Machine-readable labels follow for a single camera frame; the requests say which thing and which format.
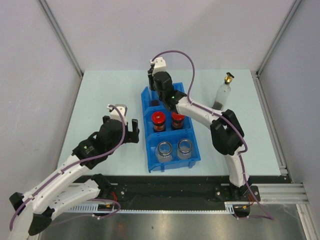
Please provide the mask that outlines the oil dispenser bottle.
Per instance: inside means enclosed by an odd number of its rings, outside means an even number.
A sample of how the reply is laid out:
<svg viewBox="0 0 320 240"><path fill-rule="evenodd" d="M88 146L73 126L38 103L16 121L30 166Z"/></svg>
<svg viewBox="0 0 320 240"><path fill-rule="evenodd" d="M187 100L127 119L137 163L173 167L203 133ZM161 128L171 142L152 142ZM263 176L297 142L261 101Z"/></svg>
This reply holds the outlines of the oil dispenser bottle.
<svg viewBox="0 0 320 240"><path fill-rule="evenodd" d="M234 78L235 77L230 72L226 73L223 84L216 92L214 103L212 105L213 109L221 111L224 108L231 92L230 84Z"/></svg>
<svg viewBox="0 0 320 240"><path fill-rule="evenodd" d="M150 91L149 91L149 96L150 96L149 105L150 105L151 107L156 107L156 106L159 106L159 105L160 105L159 97L158 97L156 91L150 90Z"/></svg>

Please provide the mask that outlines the red-lid sauce jar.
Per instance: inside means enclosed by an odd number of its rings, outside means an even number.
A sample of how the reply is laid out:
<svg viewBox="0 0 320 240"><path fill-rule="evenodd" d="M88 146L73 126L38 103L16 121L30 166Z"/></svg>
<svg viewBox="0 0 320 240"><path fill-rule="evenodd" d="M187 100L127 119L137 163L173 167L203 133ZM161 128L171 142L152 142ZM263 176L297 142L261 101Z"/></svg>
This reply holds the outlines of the red-lid sauce jar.
<svg viewBox="0 0 320 240"><path fill-rule="evenodd" d="M162 111L155 111L151 115L154 132L163 132L166 130L166 115Z"/></svg>
<svg viewBox="0 0 320 240"><path fill-rule="evenodd" d="M172 112L171 113L171 127L173 130L180 130L184 127L185 116Z"/></svg>

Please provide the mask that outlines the clear glass jar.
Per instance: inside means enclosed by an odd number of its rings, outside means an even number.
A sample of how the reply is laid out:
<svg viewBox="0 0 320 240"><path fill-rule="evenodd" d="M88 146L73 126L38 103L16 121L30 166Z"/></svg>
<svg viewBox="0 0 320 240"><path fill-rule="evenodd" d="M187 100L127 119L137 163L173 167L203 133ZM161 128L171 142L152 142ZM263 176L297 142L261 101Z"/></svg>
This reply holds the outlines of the clear glass jar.
<svg viewBox="0 0 320 240"><path fill-rule="evenodd" d="M173 147L168 141L162 141L155 150L155 155L159 163L167 163L173 160Z"/></svg>
<svg viewBox="0 0 320 240"><path fill-rule="evenodd" d="M187 139L181 139L177 144L177 157L181 160L187 160L192 157L193 144Z"/></svg>

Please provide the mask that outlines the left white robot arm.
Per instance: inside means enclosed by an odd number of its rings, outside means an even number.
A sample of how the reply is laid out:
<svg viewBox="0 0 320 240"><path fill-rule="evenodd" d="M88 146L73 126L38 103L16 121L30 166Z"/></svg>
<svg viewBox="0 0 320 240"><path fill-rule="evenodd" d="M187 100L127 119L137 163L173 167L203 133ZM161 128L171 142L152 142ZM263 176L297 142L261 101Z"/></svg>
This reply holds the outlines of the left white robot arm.
<svg viewBox="0 0 320 240"><path fill-rule="evenodd" d="M102 174L94 174L82 185L67 187L105 161L122 144L139 142L138 120L128 130L126 119L104 116L99 131L82 140L67 160L33 189L13 193L9 200L15 213L9 224L11 240L25 240L45 230L60 214L91 199L104 201L111 193L111 183Z"/></svg>

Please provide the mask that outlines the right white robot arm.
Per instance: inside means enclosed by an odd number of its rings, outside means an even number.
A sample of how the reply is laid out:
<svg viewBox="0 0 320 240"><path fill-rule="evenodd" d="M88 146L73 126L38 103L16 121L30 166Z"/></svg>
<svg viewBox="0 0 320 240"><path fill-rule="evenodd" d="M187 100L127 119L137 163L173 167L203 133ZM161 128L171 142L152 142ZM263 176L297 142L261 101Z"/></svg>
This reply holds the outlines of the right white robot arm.
<svg viewBox="0 0 320 240"><path fill-rule="evenodd" d="M156 92L166 110L189 117L210 130L212 145L227 164L232 185L230 194L235 200L242 201L249 194L250 175L242 158L248 145L236 114L230 109L215 110L189 99L186 93L174 88L166 67L156 67L152 63L147 74L150 90Z"/></svg>

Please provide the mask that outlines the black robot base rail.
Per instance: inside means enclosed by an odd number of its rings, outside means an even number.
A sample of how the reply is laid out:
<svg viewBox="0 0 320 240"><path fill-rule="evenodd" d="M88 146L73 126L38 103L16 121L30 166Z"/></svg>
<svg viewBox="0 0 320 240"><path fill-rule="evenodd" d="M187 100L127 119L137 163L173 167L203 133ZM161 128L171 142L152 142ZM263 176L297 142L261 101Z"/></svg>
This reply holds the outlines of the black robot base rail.
<svg viewBox="0 0 320 240"><path fill-rule="evenodd" d="M239 191L227 176L111 176L100 175L98 199L116 200L126 210L209 210L224 202L254 202L259 197Z"/></svg>

